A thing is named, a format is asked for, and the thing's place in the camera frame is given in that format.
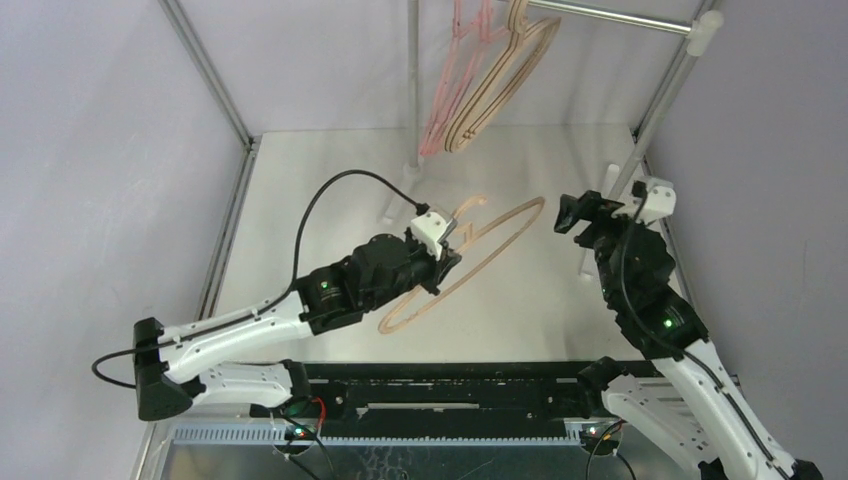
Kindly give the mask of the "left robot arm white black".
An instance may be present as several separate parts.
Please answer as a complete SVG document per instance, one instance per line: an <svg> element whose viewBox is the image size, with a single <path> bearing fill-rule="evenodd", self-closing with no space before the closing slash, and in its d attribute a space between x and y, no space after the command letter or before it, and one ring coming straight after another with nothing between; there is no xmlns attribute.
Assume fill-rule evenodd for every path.
<svg viewBox="0 0 848 480"><path fill-rule="evenodd" d="M437 296L461 259L445 241L411 231L404 237L381 234L295 279L278 298L183 325L139 320L132 354L137 416L153 422L201 405L238 403L301 416L313 392L300 363L240 363L238 356L357 324L416 288Z"/></svg>

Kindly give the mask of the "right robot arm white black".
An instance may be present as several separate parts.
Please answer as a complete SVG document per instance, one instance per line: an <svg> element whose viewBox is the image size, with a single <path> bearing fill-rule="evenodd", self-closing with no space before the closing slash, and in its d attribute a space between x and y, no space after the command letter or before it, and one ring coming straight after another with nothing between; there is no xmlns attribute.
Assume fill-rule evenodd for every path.
<svg viewBox="0 0 848 480"><path fill-rule="evenodd" d="M691 416L640 393L635 378L609 357L583 371L579 406L635 427L700 479L822 478L813 462L794 457L768 432L724 368L701 318L670 286L676 262L662 235L643 220L651 199L638 195L629 213L597 191L564 194L554 230L565 234L587 222L574 241L592 251L616 324L671 383Z"/></svg>

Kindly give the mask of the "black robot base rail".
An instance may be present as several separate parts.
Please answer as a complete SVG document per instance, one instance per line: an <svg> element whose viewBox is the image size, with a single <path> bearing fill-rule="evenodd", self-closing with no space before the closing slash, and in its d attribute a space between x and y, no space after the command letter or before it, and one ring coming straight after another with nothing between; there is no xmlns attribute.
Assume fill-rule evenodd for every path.
<svg viewBox="0 0 848 480"><path fill-rule="evenodd" d="M308 363L310 391L253 418L317 420L326 440L519 442L565 438L608 417L586 391L588 361Z"/></svg>

